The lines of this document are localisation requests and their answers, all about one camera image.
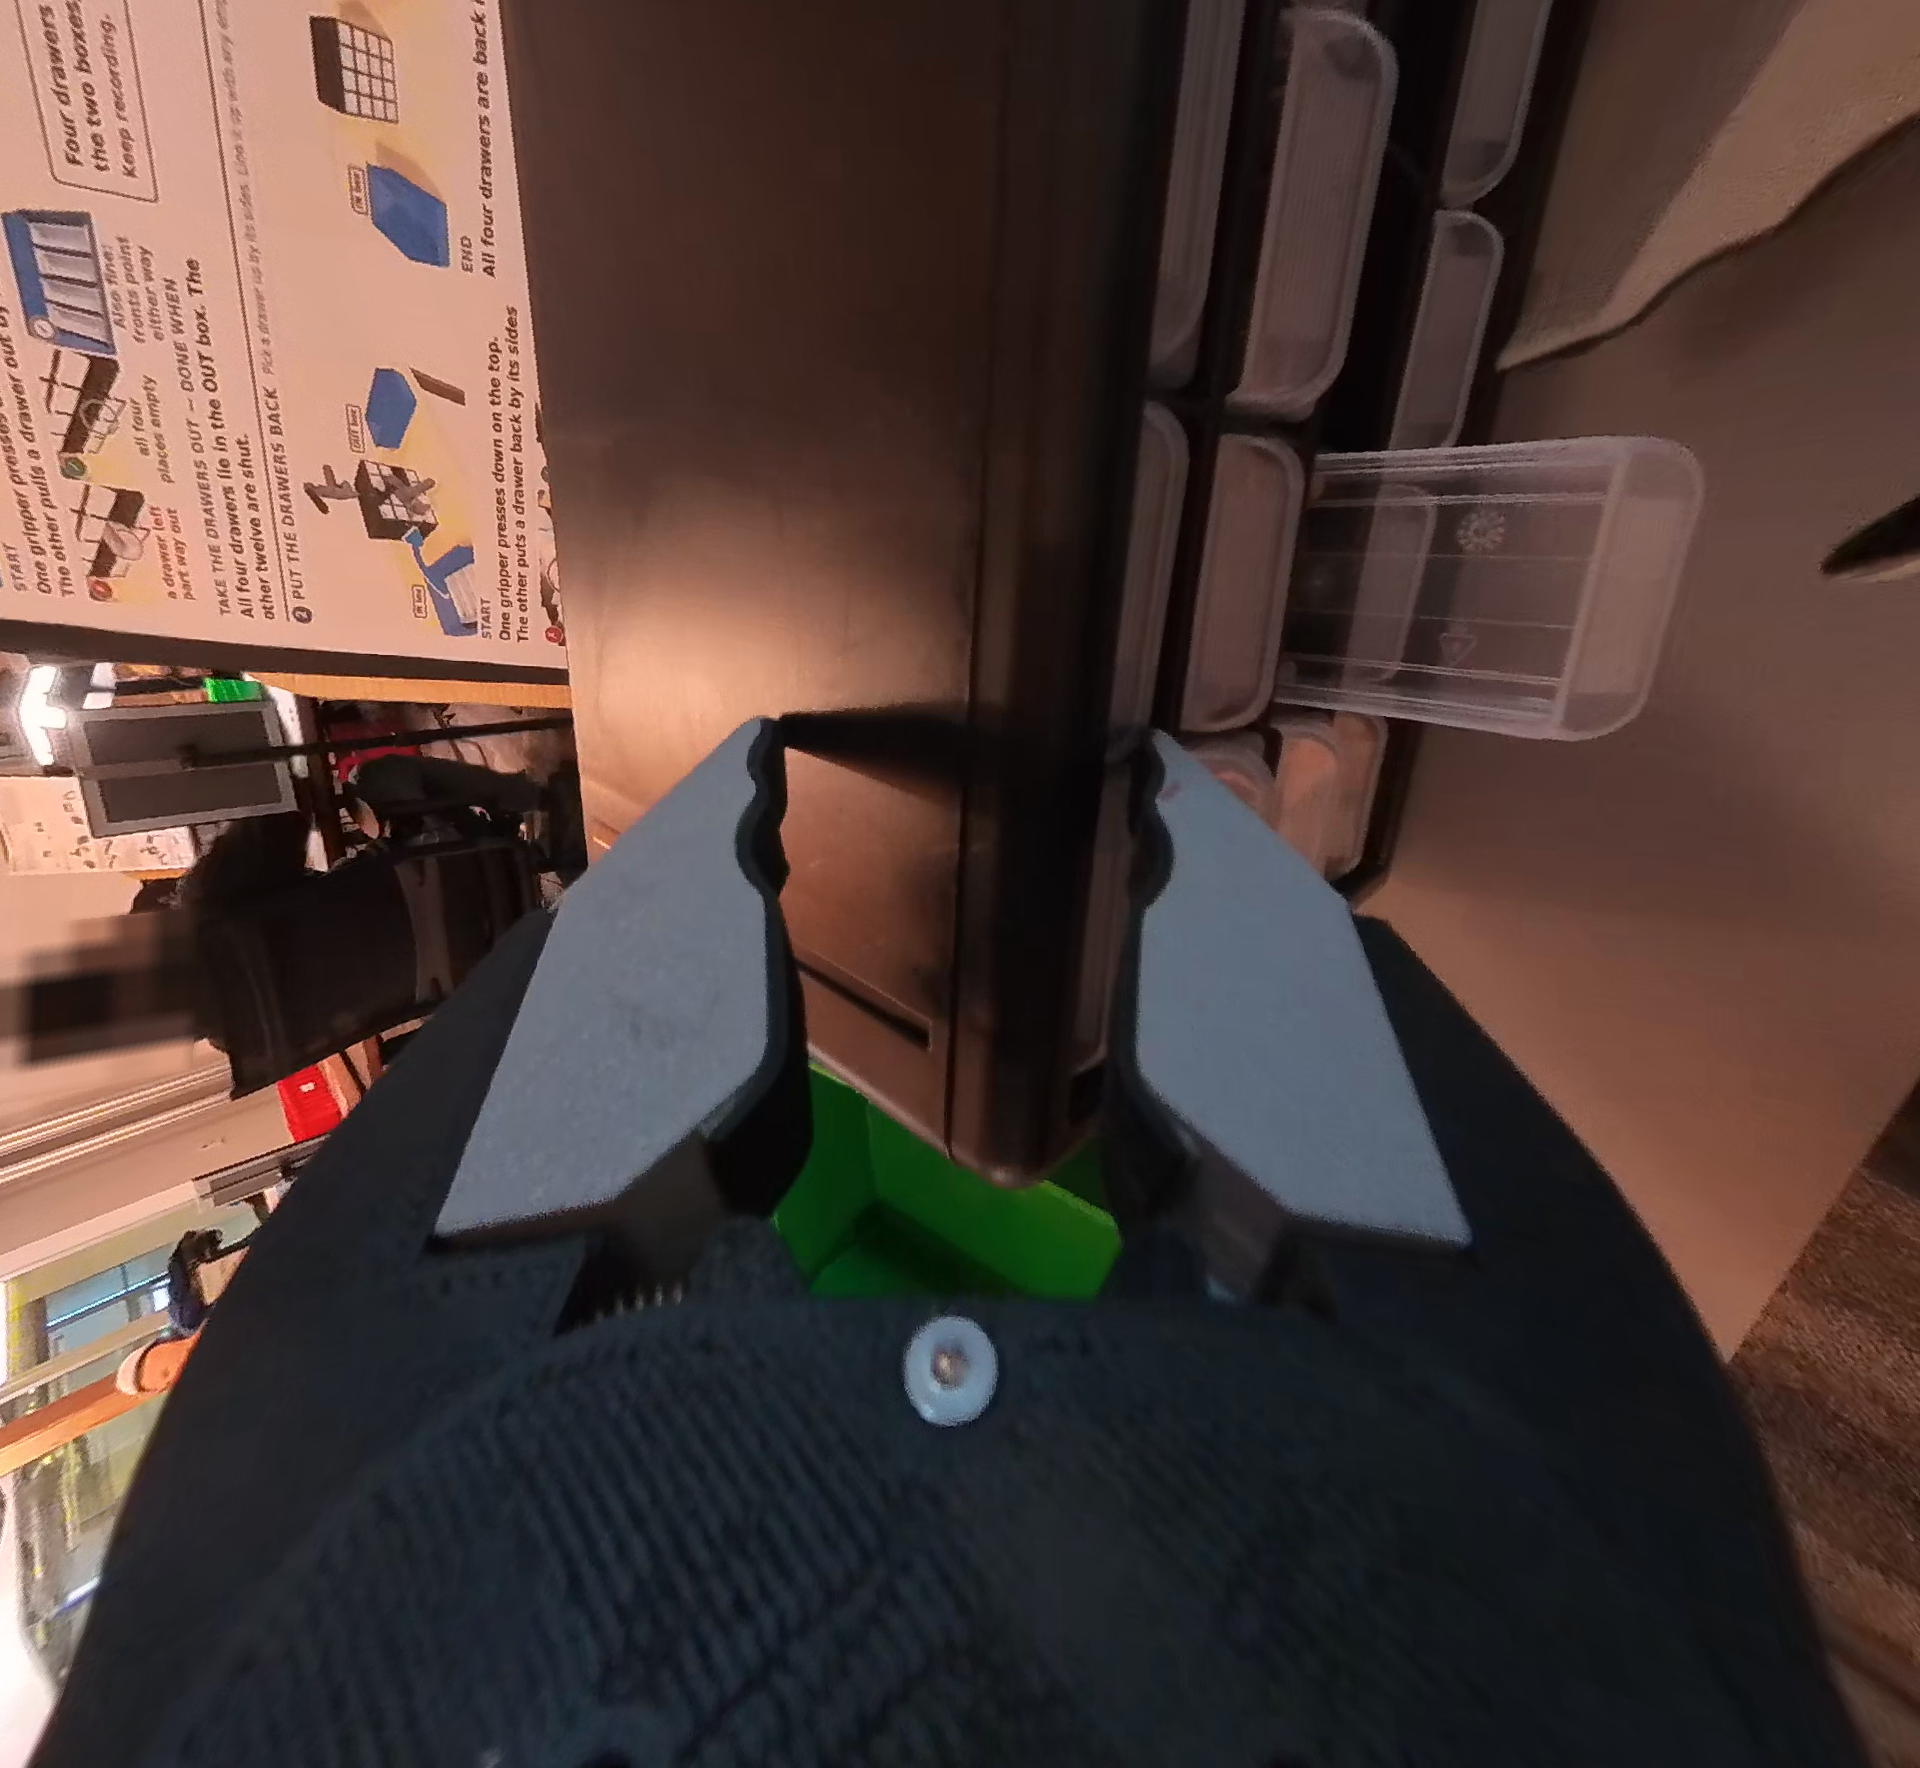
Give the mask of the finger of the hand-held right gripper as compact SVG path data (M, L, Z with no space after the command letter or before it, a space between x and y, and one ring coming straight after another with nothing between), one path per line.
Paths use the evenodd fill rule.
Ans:
M1918 0L1595 0L1501 370L1600 341L1918 111Z
M1911 496L1832 546L1821 562L1824 581L1901 581L1918 572L1920 501Z

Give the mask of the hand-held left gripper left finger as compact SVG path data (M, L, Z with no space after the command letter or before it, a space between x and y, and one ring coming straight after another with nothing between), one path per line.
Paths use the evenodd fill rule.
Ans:
M433 1226L700 1245L812 1143L775 719L731 732L567 891Z

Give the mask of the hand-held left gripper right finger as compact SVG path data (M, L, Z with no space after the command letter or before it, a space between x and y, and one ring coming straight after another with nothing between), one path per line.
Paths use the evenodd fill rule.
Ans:
M1473 1254L1348 902L1165 732L1130 750L1108 1021L1108 1200L1204 1294L1258 1303L1312 1254Z

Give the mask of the green plastic bin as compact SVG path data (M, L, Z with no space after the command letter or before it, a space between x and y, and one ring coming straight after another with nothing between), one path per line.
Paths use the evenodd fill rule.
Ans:
M808 1084L812 1145L773 1226L816 1296L1100 1294L1122 1250L1103 1204L1053 1180L997 1186L828 1072Z

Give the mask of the clear plastic drawer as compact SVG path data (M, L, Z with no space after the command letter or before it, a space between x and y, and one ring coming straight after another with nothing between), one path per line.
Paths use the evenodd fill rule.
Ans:
M1645 437L1325 453L1272 698L1583 743L1645 707L1704 480Z

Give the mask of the bank of clear drawers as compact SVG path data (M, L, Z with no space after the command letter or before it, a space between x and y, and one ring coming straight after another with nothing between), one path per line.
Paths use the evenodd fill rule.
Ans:
M1113 724L1177 732L1357 895L1409 743L1553 697L1557 617L1480 583L1539 529L1460 439L1493 381L1557 0L1182 0Z

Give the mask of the black drawer cabinet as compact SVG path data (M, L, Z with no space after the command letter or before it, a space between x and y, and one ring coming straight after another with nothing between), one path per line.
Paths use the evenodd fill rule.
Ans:
M1557 0L1493 372L1595 0ZM589 844L803 718L811 1053L988 1180L1100 1111L1182 0L502 0ZM1494 380L1468 422L1485 437Z

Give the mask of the black office chair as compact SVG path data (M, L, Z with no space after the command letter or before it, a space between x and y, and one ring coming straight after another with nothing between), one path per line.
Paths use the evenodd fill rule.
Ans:
M347 783L372 835L307 864L295 815L231 826L179 888L202 1040L231 1095L426 1018L589 864L579 761L521 773L384 750Z

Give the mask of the red crate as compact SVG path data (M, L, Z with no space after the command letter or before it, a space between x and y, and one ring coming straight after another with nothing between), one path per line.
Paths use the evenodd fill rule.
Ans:
M362 1100L369 1078L350 1056L330 1056L277 1081L284 1125L294 1143L330 1135Z

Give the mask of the grey monitor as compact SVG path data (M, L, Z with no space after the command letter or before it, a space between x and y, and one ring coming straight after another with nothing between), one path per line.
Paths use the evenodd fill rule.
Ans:
M77 711L56 740L95 839L291 815L294 741L269 697Z

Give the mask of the white lamp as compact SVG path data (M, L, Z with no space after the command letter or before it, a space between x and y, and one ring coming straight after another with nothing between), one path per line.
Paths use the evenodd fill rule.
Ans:
M2 655L2 775L61 773L68 703L92 689L89 663L35 663Z

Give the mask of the wooden beam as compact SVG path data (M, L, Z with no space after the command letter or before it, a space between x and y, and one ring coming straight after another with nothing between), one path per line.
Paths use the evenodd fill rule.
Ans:
M127 1386L119 1379L100 1379L81 1389L49 1402L18 1420L2 1426L2 1479L33 1467L35 1462L61 1453L84 1435L120 1420L171 1389L163 1377L152 1386Z

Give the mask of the printed instruction poster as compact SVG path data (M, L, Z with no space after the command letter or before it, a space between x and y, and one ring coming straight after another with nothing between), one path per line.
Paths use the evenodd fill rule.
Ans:
M2 0L5 646L565 682L496 0Z

